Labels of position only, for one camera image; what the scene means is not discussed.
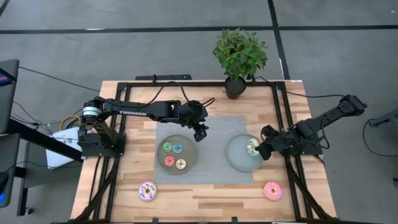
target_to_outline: red donut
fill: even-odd
[[[166,164],[166,166],[174,165],[174,158],[172,156],[167,156],[166,159],[164,159],[164,164]]]

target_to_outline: green leaves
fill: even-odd
[[[253,76],[257,69],[264,68],[267,61],[267,54],[263,51],[266,43],[262,41],[259,44],[256,32],[250,34],[243,30],[241,35],[240,31],[239,28],[232,32],[223,30],[222,35],[217,35],[217,46],[213,51],[225,69],[224,74],[232,79]]]

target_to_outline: potted plant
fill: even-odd
[[[267,54],[262,50],[266,42],[259,43],[256,32],[250,34],[240,28],[230,32],[223,30],[223,35],[218,35],[217,46],[213,54],[225,68],[225,92],[228,98],[237,99],[246,89],[246,77],[254,76],[257,69],[264,69]]]

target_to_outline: black plant pot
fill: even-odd
[[[246,81],[242,77],[232,80],[228,77],[225,80],[225,93],[229,99],[237,99],[246,89]]]

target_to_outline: gray mat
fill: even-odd
[[[169,174],[155,160],[155,184],[251,184],[252,172],[235,169],[225,155],[226,146],[237,134],[247,133],[246,121],[242,116],[210,116],[206,118],[207,137],[195,142],[193,130],[177,124],[157,123],[156,148],[164,138],[181,134],[189,138],[198,149],[196,164],[182,174]]]

